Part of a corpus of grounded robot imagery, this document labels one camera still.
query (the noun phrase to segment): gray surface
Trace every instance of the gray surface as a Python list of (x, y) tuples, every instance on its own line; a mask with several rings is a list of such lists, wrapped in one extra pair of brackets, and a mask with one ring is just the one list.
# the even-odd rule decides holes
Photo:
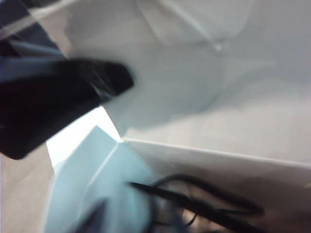
[(42, 232), (52, 178), (45, 143), (23, 160), (1, 155), (1, 233)]

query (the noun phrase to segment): wire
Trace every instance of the wire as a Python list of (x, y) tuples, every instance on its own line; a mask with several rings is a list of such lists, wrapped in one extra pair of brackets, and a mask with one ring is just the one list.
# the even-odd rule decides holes
[[(201, 200), (196, 199), (189, 199), (183, 194), (178, 194), (175, 192), (167, 191), (165, 189), (160, 189), (158, 186), (161, 186), (165, 183), (168, 183), (170, 181), (183, 181), (186, 183), (193, 184), (202, 190), (209, 192), (210, 194), (214, 195), (215, 197), (218, 197), (230, 204), (233, 204), (235, 206), (239, 206), (245, 210), (228, 210), (228, 209), (217, 209), (209, 205), (207, 202), (203, 202)], [(193, 219), (185, 225), (190, 226), (196, 218), (196, 215), (200, 215), (204, 218), (210, 219), (222, 226), (225, 226), (226, 228), (232, 229), (236, 232), (244, 232), (244, 233), (264, 233), (265, 231), (256, 228), (247, 222), (243, 222), (238, 219), (234, 219), (227, 214), (235, 214), (235, 215), (254, 215), (254, 214), (262, 214), (264, 213), (264, 209), (257, 205), (256, 203), (243, 198), (241, 196), (238, 196), (232, 192), (223, 190), (213, 184), (210, 184), (208, 182), (205, 182), (203, 180), (200, 180), (196, 177), (192, 177), (189, 175), (184, 174), (177, 174), (177, 175), (171, 175), (169, 177), (166, 177), (164, 179), (158, 180), (157, 182), (153, 183), (151, 186), (143, 185), (139, 183), (132, 183), (132, 186), (143, 190), (144, 192), (147, 192), (151, 195), (157, 195), (160, 196), (166, 200), (172, 201), (175, 205), (186, 208), (192, 212), (195, 213), (195, 216)], [(163, 225), (163, 226), (170, 226), (171, 224), (163, 223), (154, 220), (157, 216), (158, 210), (156, 207), (156, 203), (154, 199), (151, 200), (151, 220), (149, 221), (146, 229), (149, 231), (145, 232), (152, 232), (153, 227), (155, 224)]]

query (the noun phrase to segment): black plastic piece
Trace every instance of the black plastic piece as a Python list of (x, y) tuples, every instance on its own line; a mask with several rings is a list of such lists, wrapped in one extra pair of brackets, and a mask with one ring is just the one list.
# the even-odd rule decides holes
[(127, 68), (52, 62), (51, 72), (0, 82), (0, 152), (21, 159), (63, 127), (133, 85)]

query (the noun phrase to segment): black cable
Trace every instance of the black cable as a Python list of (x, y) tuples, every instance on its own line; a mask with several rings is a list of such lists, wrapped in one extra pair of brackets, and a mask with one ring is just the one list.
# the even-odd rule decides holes
[(200, 180), (198, 178), (184, 175), (184, 174), (175, 174), (168, 176), (166, 178), (160, 179), (157, 182), (153, 183), (152, 186), (158, 187), (162, 184), (165, 184), (170, 181), (184, 181), (186, 183), (191, 183), (202, 190), (209, 192), (213, 196), (223, 199), (224, 201), (245, 208), (247, 210), (228, 210), (228, 209), (218, 209), (226, 214), (235, 214), (235, 215), (255, 215), (255, 214), (263, 214), (264, 209), (257, 205), (256, 203), (243, 198), (241, 196), (236, 195), (235, 193), (232, 193), (230, 191), (226, 191), (222, 188), (219, 188), (211, 183), (208, 183), (206, 181)]
[[(165, 184), (167, 182), (173, 181), (173, 180), (184, 181), (186, 183), (193, 184), (203, 189), (204, 191), (209, 192), (210, 194), (220, 199), (223, 199), (224, 201), (230, 204), (242, 207), (245, 210), (217, 209), (211, 206), (210, 204), (208, 204), (207, 202), (196, 200), (196, 199), (189, 199), (183, 194), (179, 194), (179, 193), (175, 193), (172, 191), (158, 188), (158, 186)], [(210, 219), (228, 229), (234, 230), (235, 232), (239, 232), (239, 233), (264, 233), (265, 232), (259, 228), (256, 228), (248, 224), (247, 222), (243, 222), (239, 219), (235, 219), (227, 215), (227, 214), (254, 215), (254, 214), (264, 213), (264, 209), (261, 206), (257, 205), (256, 203), (246, 198), (240, 197), (232, 192), (223, 190), (219, 187), (214, 186), (213, 184), (210, 184), (198, 178), (188, 176), (188, 175), (183, 175), (183, 174), (177, 174), (177, 175), (172, 175), (167, 178), (161, 179), (155, 182), (152, 186), (143, 185), (139, 183), (132, 183), (132, 186), (148, 194), (157, 195), (166, 200), (170, 200), (173, 203), (175, 203), (175, 205), (180, 206), (181, 208), (188, 209), (197, 215)], [(153, 219), (149, 223), (149, 228), (151, 230), (153, 228), (152, 224), (154, 224)]]

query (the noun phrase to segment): light blue paper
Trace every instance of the light blue paper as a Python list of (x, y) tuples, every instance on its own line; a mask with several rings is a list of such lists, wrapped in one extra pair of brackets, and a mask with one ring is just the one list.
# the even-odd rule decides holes
[(139, 232), (149, 217), (148, 201), (126, 182), (154, 180), (131, 149), (95, 127), (56, 174), (44, 232), (69, 232), (103, 198), (104, 232)]

